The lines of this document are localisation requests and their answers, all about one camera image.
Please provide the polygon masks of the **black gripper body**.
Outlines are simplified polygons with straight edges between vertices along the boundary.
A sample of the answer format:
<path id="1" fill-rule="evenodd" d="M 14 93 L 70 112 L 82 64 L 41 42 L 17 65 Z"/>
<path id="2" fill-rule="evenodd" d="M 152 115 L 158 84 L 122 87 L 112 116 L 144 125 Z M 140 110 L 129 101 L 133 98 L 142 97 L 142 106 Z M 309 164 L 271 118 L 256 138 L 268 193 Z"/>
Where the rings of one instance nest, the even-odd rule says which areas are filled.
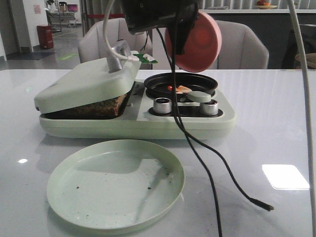
<path id="1" fill-rule="evenodd" d="M 176 28 L 178 10 L 196 0 L 122 0 L 122 10 L 130 33 L 138 33 L 154 28 Z"/>

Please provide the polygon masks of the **black gripper finger bowl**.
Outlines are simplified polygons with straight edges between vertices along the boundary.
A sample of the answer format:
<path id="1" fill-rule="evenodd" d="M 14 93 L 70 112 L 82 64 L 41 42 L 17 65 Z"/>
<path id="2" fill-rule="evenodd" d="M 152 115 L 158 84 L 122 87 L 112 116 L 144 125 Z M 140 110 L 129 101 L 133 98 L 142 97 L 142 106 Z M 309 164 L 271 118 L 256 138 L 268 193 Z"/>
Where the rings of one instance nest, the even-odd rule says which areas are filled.
<path id="1" fill-rule="evenodd" d="M 175 54 L 183 55 L 184 47 L 198 15 L 198 5 L 191 4 L 178 10 L 176 14 Z"/>

